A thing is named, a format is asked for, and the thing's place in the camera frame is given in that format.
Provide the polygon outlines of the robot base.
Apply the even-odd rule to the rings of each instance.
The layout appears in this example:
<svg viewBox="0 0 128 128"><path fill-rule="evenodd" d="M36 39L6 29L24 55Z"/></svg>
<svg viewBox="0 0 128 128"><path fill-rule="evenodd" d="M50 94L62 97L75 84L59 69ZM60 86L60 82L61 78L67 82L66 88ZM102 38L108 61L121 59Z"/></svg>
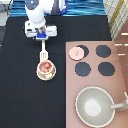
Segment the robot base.
<svg viewBox="0 0 128 128"><path fill-rule="evenodd" d="M66 11L66 0L54 0L51 10L52 15L61 15Z"/></svg>

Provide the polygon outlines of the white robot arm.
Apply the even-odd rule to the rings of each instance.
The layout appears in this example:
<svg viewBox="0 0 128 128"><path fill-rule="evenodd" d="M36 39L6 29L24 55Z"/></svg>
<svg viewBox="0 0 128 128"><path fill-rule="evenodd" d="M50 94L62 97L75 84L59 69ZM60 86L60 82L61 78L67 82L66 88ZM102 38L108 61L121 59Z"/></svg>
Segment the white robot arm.
<svg viewBox="0 0 128 128"><path fill-rule="evenodd" d="M25 10L28 20L25 22L25 35L37 40L47 40L57 35L55 25L46 25L44 14L56 15L59 9L59 0L26 0Z"/></svg>

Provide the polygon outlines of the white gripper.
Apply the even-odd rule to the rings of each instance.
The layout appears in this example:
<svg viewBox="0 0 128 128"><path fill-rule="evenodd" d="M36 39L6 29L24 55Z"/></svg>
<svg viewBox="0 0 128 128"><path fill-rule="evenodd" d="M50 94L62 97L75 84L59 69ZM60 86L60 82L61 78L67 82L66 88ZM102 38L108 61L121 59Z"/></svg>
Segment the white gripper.
<svg viewBox="0 0 128 128"><path fill-rule="evenodd" d="M47 25L46 21L33 23L30 20L25 22L25 35L28 38L35 37L37 40L47 40L49 37L57 35L55 25Z"/></svg>

